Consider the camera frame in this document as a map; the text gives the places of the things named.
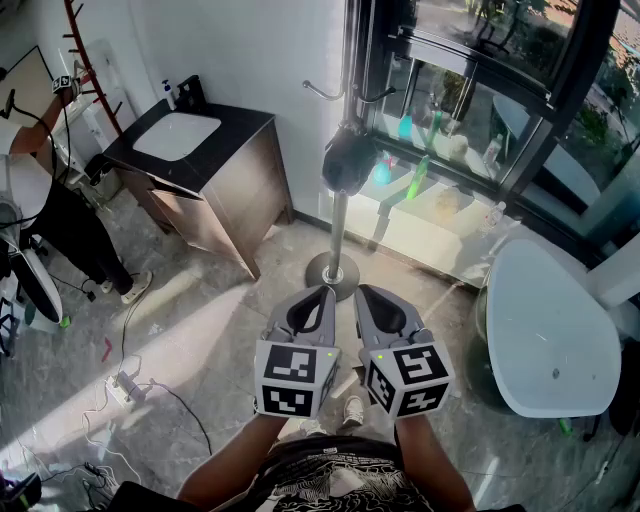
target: black countertop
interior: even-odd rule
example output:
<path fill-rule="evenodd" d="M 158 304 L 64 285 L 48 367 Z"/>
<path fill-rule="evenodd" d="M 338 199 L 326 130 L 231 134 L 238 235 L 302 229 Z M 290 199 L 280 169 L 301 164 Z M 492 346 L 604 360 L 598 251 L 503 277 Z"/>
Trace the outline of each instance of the black countertop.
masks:
<path fill-rule="evenodd" d="M 215 117 L 220 127 L 194 149 L 189 156 L 167 162 L 133 149 L 136 141 L 158 120 L 172 110 L 167 100 L 158 102 L 135 121 L 104 152 L 114 165 L 130 171 L 141 171 L 190 192 L 199 193 L 213 175 L 251 137 L 274 118 L 273 114 L 239 107 L 208 103 L 199 112 L 176 109 L 173 112 Z"/>

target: person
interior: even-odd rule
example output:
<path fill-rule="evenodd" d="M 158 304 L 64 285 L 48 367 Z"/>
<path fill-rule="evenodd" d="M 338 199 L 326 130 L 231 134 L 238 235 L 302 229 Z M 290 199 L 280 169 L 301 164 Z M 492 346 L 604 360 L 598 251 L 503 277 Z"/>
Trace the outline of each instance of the person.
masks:
<path fill-rule="evenodd" d="M 71 88 L 54 97 L 40 122 L 27 128 L 0 117 L 0 189 L 10 178 L 13 202 L 22 213 L 23 236 L 40 235 L 104 293 L 113 288 L 130 304 L 151 284 L 152 273 L 133 277 L 116 254 L 107 230 L 77 194 L 52 176 L 32 156 L 47 140 L 62 109 L 73 101 Z"/>
<path fill-rule="evenodd" d="M 375 428 L 364 424 L 357 396 L 347 399 L 337 435 L 329 435 L 317 421 L 306 421 L 300 426 L 301 439 L 288 436 L 276 443 L 286 421 L 256 414 L 191 473 L 175 500 L 125 482 L 108 510 L 476 510 L 425 415 L 396 420 L 397 446 L 379 440 L 380 432 L 372 435 Z M 524 509 L 516 505 L 505 510 Z"/>

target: white sneaker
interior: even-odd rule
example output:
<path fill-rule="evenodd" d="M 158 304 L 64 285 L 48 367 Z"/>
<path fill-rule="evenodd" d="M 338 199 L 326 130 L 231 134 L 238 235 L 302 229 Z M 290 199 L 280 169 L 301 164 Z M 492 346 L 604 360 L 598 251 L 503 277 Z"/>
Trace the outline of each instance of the white sneaker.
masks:
<path fill-rule="evenodd" d="M 304 432 L 306 437 L 309 437 L 311 434 L 325 434 L 329 435 L 325 429 L 320 426 L 320 422 L 318 420 L 305 420 L 300 425 L 300 430 Z"/>
<path fill-rule="evenodd" d="M 344 404 L 344 422 L 349 426 L 359 426 L 364 423 L 364 403 L 359 396 L 351 395 Z"/>
<path fill-rule="evenodd" d="M 121 256 L 118 256 L 118 261 L 122 263 Z M 113 283 L 111 282 L 111 279 L 105 279 L 104 282 L 100 285 L 100 289 L 105 295 L 111 293 L 111 290 L 113 290 Z"/>
<path fill-rule="evenodd" d="M 140 298 L 140 295 L 142 295 L 145 290 L 149 288 L 152 278 L 153 274 L 149 270 L 141 272 L 139 275 L 137 275 L 133 280 L 133 286 L 131 287 L 131 290 L 129 290 L 129 293 L 125 293 L 120 297 L 122 299 L 122 302 L 125 304 L 131 304 L 132 302 L 135 302 L 138 298 Z"/>

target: bathroom vanity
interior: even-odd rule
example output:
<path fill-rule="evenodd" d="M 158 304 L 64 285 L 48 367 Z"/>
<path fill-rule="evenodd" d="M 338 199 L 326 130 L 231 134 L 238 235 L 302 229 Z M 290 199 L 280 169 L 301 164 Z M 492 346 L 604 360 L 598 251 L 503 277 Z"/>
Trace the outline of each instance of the bathroom vanity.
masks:
<path fill-rule="evenodd" d="M 254 253 L 291 196 L 273 114 L 205 104 L 171 111 L 160 101 L 104 152 L 125 186 L 165 232 L 241 261 Z"/>

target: soap dispenser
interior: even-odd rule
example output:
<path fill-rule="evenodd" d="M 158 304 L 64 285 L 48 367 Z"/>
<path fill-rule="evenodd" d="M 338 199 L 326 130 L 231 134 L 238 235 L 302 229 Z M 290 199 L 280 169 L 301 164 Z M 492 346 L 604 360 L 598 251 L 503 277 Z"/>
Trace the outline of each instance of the soap dispenser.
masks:
<path fill-rule="evenodd" d="M 169 108 L 171 110 L 175 110 L 176 102 L 173 97 L 173 91 L 171 90 L 171 86 L 169 85 L 169 80 L 163 80 L 162 83 L 164 84 L 164 95 L 167 98 L 167 101 L 169 102 Z"/>

